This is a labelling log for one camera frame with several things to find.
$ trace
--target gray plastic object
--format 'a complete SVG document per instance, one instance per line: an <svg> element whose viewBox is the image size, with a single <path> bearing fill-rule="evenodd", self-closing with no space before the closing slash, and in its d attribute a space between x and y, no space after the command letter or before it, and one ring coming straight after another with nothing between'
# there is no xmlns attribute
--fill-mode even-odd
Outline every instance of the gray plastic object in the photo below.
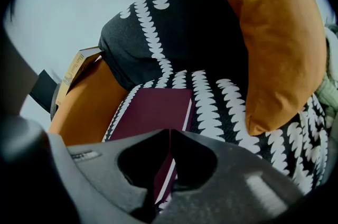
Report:
<svg viewBox="0 0 338 224"><path fill-rule="evenodd" d="M0 122L4 223L262 223L301 199L291 180L241 147L176 130L65 147L22 118ZM156 214L154 176L170 152L172 200Z"/></svg>

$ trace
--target patterned cushion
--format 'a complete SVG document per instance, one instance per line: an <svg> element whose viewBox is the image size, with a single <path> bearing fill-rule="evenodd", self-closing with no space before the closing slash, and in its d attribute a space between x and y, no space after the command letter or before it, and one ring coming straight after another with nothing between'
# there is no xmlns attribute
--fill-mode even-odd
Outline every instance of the patterned cushion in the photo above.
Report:
<svg viewBox="0 0 338 224"><path fill-rule="evenodd" d="M314 95L280 129L248 134L248 55L226 0L141 0L107 23L100 47L118 82L131 90L104 141L139 88L188 88L196 104L192 132L250 150L292 178L303 193L320 184L327 132Z"/></svg>

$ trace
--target maroon book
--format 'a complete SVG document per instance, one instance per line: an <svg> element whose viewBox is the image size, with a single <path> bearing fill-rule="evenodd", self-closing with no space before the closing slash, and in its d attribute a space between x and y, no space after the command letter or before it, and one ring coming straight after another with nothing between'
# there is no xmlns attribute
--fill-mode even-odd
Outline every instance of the maroon book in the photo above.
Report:
<svg viewBox="0 0 338 224"><path fill-rule="evenodd" d="M110 140L165 128L189 131L194 109L192 94L192 90L187 89L139 89L118 122ZM155 203L165 201L175 177L175 161L169 154L155 176Z"/></svg>

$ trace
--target black fabric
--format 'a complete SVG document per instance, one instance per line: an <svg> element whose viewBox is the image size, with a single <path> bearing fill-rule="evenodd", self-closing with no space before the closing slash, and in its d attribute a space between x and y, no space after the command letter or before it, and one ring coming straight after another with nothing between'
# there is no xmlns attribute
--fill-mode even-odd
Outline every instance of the black fabric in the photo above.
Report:
<svg viewBox="0 0 338 224"><path fill-rule="evenodd" d="M145 1L173 72L221 69L229 78L240 75L238 83L247 83L247 50L227 0L168 0L170 7L164 11L154 8L152 0ZM162 76L149 51L135 4L129 10L129 17L118 14L104 26L99 41L103 59L127 90Z"/></svg>
<svg viewBox="0 0 338 224"><path fill-rule="evenodd" d="M37 79L30 96L48 113L51 112L52 99L57 83L43 70Z"/></svg>

